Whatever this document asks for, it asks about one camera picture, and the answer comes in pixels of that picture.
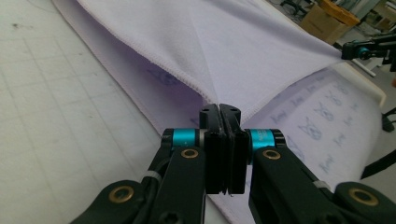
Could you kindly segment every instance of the cable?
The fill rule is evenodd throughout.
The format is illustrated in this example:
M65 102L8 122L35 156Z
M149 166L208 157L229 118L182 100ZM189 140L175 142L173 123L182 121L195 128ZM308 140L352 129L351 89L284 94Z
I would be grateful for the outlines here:
M361 175L361 179L369 177L371 175L375 175L396 162L396 149L390 152L388 155L384 156L383 158L379 159L371 163L370 165L364 168L363 174Z
M161 174L162 170L169 164L170 159L165 159L158 163L154 168L154 172ZM157 197L158 190L160 188L160 181L154 176L147 175L143 177L142 186L145 188L145 199L146 202L140 208L139 213L134 218L133 224L144 224L149 222L149 216L152 205L154 204L155 198Z

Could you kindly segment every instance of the white cable tie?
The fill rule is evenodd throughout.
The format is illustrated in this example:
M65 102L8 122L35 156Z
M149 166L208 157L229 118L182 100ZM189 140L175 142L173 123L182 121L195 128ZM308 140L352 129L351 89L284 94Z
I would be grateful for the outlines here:
M314 181L313 184L318 189L328 189L328 190L330 190L330 186L326 182L324 182L323 180Z
M143 175L143 178L145 178L145 177L152 177L152 178L158 180L158 183L160 183L160 184L161 184L161 182L163 182L163 178L160 176L160 174L158 174L155 171L146 171L145 175Z

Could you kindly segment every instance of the white fabric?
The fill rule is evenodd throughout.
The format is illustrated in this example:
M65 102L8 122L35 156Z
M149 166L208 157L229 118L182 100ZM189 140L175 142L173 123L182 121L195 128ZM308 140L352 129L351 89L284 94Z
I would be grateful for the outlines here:
M337 50L271 8L253 0L79 0L85 10L54 2L159 133L196 127L205 103L234 105L244 127L280 129L332 189L359 179L380 130L377 104L338 72L320 70L339 62ZM231 222L252 222L246 194L211 198Z
M340 61L338 50L251 0L79 2L207 102L242 109L243 120L293 82Z

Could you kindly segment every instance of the floor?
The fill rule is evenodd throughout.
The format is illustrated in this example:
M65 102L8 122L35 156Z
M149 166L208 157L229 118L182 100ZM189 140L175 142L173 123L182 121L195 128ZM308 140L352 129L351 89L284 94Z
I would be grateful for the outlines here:
M292 21L295 23L299 23L303 18L303 13L300 11L295 14L295 10L293 7L290 6L281 6L281 0L267 0L270 2L274 7L276 7L279 11L283 14L287 15ZM308 6L309 4L305 1L302 1L301 5L303 7ZM348 41L353 40L367 40L369 36L365 36L361 29L354 28L342 36L337 43L339 45L343 45ZM363 64L367 64L369 61L360 61ZM351 63L357 70L359 70L362 74L366 75L375 85L381 88L384 93L387 95L387 101L385 102L384 106L382 107L382 113L386 113L392 108L396 106L396 101L394 97L396 96L396 88L393 88L390 83L393 78L395 78L395 74L389 71L389 65L382 65L380 67L375 67L372 71L376 74L375 77L369 76L363 70L361 70L356 64ZM382 132L378 138L376 148L373 149L373 154L370 160L367 161L370 164L373 161L377 161L378 159L382 158L383 156L387 155L391 151L395 150L396 148L396 132L386 133ZM370 176L366 179L362 180L362 183L371 186L375 189L380 190L382 193L387 195L390 199L396 202L396 164L390 166L387 170L378 173L377 175Z

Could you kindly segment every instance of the brass screw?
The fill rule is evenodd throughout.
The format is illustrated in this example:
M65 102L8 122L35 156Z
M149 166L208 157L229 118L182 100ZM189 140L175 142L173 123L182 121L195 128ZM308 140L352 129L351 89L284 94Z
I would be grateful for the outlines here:
M268 158L268 159L270 159L270 160L274 160L274 161L280 159L280 154L279 154L279 152L277 152L277 151L275 151L275 150L271 150L271 149L265 150L265 151L262 153L262 155L263 155L264 157L266 157L266 158Z
M108 199L113 203L125 203L134 196L134 189L130 186L116 187L108 194Z
M369 206L377 206L379 204L378 199L374 194L364 189L352 188L349 190L349 196L356 202L362 203Z
M198 156L198 151L195 149L184 149L181 151L181 156L186 159L193 159Z

